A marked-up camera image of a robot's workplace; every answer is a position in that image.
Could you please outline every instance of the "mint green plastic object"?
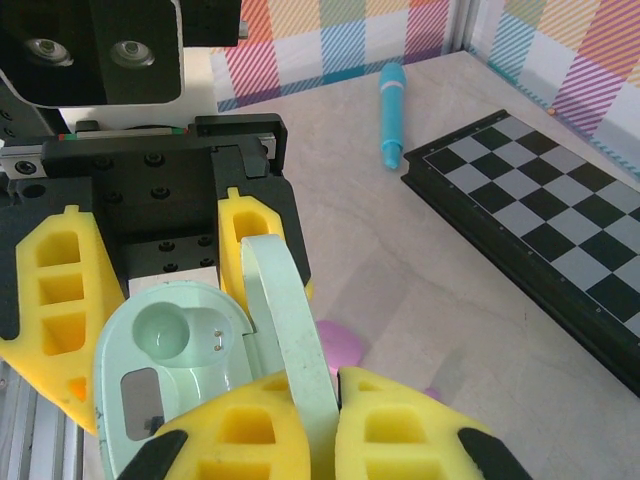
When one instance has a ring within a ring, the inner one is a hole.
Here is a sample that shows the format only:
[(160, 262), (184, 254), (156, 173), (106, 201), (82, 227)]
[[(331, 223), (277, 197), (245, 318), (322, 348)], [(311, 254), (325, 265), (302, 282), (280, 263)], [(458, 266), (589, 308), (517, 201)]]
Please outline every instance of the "mint green plastic object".
[[(159, 285), (116, 310), (100, 336), (94, 364), (98, 436), (107, 480), (116, 478), (147, 441), (127, 435), (122, 379), (131, 372), (155, 370), (168, 422), (265, 374), (259, 365), (255, 375), (252, 371), (260, 346), (253, 342), (250, 354), (245, 348), (243, 335), (253, 332), (235, 300), (196, 282)], [(278, 353), (277, 345), (266, 348)], [(275, 371), (283, 368), (278, 358), (271, 362)]]
[(311, 478), (335, 478), (338, 405), (298, 269), (278, 235), (243, 238), (241, 257), (249, 313), (256, 322), (272, 324), (278, 339), (309, 441)]

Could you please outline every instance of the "bolt hole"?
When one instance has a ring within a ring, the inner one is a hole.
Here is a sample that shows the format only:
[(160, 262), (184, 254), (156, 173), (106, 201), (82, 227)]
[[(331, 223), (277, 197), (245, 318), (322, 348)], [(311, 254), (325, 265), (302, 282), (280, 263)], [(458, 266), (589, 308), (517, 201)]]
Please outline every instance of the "bolt hole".
[(22, 175), (33, 175), (34, 173), (36, 173), (36, 170), (36, 166), (31, 162), (27, 162), (26, 160), (21, 160), (16, 163), (16, 171), (18, 173), (21, 173)]
[(156, 187), (151, 190), (151, 196), (156, 200), (164, 200), (165, 198), (168, 198), (169, 195), (171, 195), (171, 192), (168, 188)]
[(26, 198), (38, 198), (44, 195), (47, 191), (44, 185), (40, 185), (36, 183), (34, 185), (29, 185), (24, 190), (22, 190), (22, 196)]
[(158, 245), (158, 250), (161, 252), (171, 252), (176, 248), (176, 244), (173, 242), (162, 242)]
[(208, 247), (212, 243), (213, 240), (211, 240), (211, 237), (201, 237), (200, 240), (198, 240), (198, 245), (201, 247)]
[(149, 153), (144, 156), (144, 163), (149, 167), (159, 167), (164, 165), (164, 156), (159, 153)]

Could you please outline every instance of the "black chessboard frame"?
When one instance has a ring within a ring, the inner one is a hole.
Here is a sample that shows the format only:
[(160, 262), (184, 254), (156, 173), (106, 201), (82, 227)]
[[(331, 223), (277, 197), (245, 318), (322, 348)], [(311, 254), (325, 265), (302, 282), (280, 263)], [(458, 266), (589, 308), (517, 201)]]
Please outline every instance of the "black chessboard frame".
[(638, 337), (427, 161), (509, 116), (501, 110), (407, 153), (402, 180), (640, 397)]

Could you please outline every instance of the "white table surface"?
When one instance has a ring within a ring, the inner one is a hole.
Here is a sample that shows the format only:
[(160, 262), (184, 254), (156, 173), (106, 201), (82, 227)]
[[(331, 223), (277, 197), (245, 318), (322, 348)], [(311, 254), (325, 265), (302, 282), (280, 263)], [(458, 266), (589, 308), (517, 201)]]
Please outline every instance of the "white table surface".
[[(407, 151), (505, 108), (638, 189), (469, 54), (406, 73)], [(640, 479), (640, 401), (400, 181), (406, 165), (382, 167), (377, 82), (370, 75), (231, 112), (275, 112), (289, 129), (285, 176), (316, 319), (354, 330), (367, 345), (365, 368), (439, 389), (538, 480)]]

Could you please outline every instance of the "checkered pattern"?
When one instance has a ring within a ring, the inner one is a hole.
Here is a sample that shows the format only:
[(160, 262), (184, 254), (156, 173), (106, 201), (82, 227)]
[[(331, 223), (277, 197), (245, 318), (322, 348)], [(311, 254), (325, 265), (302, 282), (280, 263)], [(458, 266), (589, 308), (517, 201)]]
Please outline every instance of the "checkered pattern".
[(220, 111), (439, 56), (450, 0), (244, 0), (249, 40), (216, 49)]
[(640, 2), (487, 0), (472, 53), (640, 180)]
[(511, 116), (424, 160), (640, 337), (640, 193)]

